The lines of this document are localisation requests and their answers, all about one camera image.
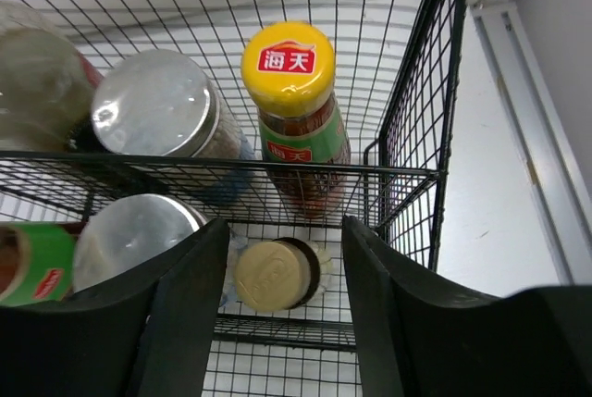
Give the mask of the silver-lid jar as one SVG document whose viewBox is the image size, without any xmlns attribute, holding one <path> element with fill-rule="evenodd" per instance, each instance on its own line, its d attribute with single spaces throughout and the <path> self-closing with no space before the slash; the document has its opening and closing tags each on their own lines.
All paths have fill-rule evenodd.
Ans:
<svg viewBox="0 0 592 397">
<path fill-rule="evenodd" d="M 120 198 L 91 217 L 75 246 L 74 292 L 111 279 L 167 251 L 209 219 L 194 207 L 154 193 Z"/>
<path fill-rule="evenodd" d="M 96 89 L 91 122 L 107 151 L 163 158 L 140 169 L 172 192 L 228 207 L 250 188 L 248 169 L 195 163 L 252 160 L 254 152 L 210 78 L 181 53 L 149 50 L 121 61 Z"/>
</svg>

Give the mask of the red sauce bottle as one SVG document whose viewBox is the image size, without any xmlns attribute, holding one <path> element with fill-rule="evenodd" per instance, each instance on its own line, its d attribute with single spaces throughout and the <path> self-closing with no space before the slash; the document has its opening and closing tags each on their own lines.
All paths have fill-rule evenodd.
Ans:
<svg viewBox="0 0 592 397">
<path fill-rule="evenodd" d="M 1 225 L 1 305 L 60 301 L 70 292 L 76 236 L 64 223 Z"/>
<path fill-rule="evenodd" d="M 336 55 L 316 27 L 271 24 L 249 41 L 241 78 L 257 108 L 261 151 L 280 198 L 298 215 L 318 219 L 339 207 L 351 144 L 334 94 Z"/>
</svg>

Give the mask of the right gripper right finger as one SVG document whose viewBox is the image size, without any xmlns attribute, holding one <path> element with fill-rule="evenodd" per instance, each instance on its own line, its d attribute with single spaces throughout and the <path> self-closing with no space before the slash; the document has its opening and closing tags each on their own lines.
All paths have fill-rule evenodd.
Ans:
<svg viewBox="0 0 592 397">
<path fill-rule="evenodd" d="M 341 228 L 366 396 L 587 396 L 591 290 L 498 298 L 396 252 L 354 217 Z"/>
</svg>

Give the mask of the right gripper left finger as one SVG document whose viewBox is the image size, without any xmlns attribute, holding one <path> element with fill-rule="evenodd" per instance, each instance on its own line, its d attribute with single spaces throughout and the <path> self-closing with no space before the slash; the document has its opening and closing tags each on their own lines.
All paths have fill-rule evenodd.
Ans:
<svg viewBox="0 0 592 397">
<path fill-rule="evenodd" d="M 1 310 L 5 396 L 198 396 L 227 268 L 217 218 L 64 301 Z"/>
</svg>

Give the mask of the dark soy sauce bottle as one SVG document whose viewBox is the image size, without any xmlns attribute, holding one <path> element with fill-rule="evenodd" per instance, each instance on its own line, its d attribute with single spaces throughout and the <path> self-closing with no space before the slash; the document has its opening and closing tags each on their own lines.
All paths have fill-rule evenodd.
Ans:
<svg viewBox="0 0 592 397">
<path fill-rule="evenodd" d="M 103 75 L 41 13 L 1 3 L 1 149 L 62 152 Z"/>
</svg>

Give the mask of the small yellow bottle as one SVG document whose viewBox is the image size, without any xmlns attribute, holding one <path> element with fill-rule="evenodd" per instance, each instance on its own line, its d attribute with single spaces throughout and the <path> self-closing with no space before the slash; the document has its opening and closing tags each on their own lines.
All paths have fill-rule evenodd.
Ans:
<svg viewBox="0 0 592 397">
<path fill-rule="evenodd" d="M 314 242 L 292 237 L 258 242 L 238 258 L 233 282 L 240 301 L 255 311 L 290 310 L 321 292 L 323 263 Z"/>
</svg>

